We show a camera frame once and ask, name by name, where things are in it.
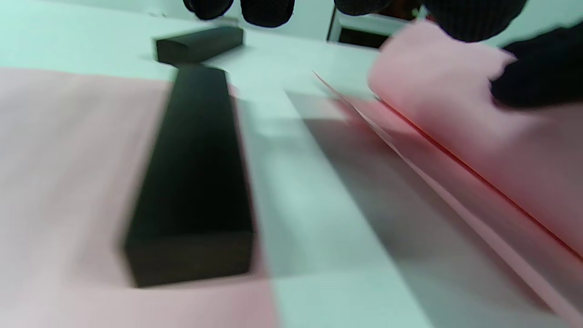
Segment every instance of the black object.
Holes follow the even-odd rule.
[[[186,8],[202,20],[223,16],[233,5],[233,0],[182,0]]]
[[[247,272],[250,201],[225,73],[179,67],[124,243],[136,286]]]
[[[392,0],[334,0],[339,11],[352,16],[383,10]],[[526,0],[419,0],[449,36],[465,42],[489,39],[503,30],[524,8]]]
[[[241,0],[243,18],[261,27],[278,27],[293,14],[295,0]]]
[[[243,44],[243,29],[217,27],[156,40],[158,62],[178,66],[199,64]]]
[[[392,0],[334,0],[336,8],[350,16],[379,12],[388,7],[391,2]]]
[[[520,109],[583,101],[583,22],[504,48],[518,60],[491,82],[498,102]]]

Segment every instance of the black rectangular block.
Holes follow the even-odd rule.
[[[245,273],[254,240],[223,71],[179,67],[124,241],[138,287]]]
[[[158,62],[174,66],[199,64],[243,44],[243,29],[217,27],[156,40]]]

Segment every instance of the pink paper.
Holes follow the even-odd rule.
[[[489,79],[511,60],[415,23],[372,68],[382,100],[345,102],[551,308],[583,327],[583,106],[496,108]]]
[[[383,46],[369,83],[583,259],[583,104],[499,109],[489,79],[512,60],[419,22]]]
[[[170,84],[0,70],[0,326],[277,326],[251,274],[131,287],[119,254]]]

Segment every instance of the gloved hand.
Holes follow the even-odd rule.
[[[583,22],[504,47],[517,60],[491,82],[500,103],[540,107],[583,101]]]
[[[186,8],[202,20],[224,15],[233,0],[183,0]],[[241,0],[243,18],[261,27],[278,27],[292,17],[294,0]]]
[[[335,0],[339,11],[352,16],[386,8],[392,0]],[[435,22],[452,38],[464,42],[489,39],[503,30],[524,8],[526,0],[419,0]]]

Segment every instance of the white table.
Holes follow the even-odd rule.
[[[205,26],[12,1],[0,11],[0,65],[169,80],[174,70],[153,61],[152,38]],[[362,170],[343,170],[350,160],[325,156],[330,149],[313,136],[318,124],[299,115],[307,123],[335,118],[315,98],[325,92],[312,71],[340,90],[369,95],[375,56],[249,31],[244,49],[210,62],[229,72],[248,113],[244,133],[282,327],[560,327],[477,236],[448,220],[452,211],[436,212],[435,197],[422,200],[383,165],[398,162],[367,158],[374,141],[338,141],[361,142],[355,154],[368,162],[351,160]],[[371,172],[390,188],[366,178]],[[26,300],[16,301],[26,308]]]

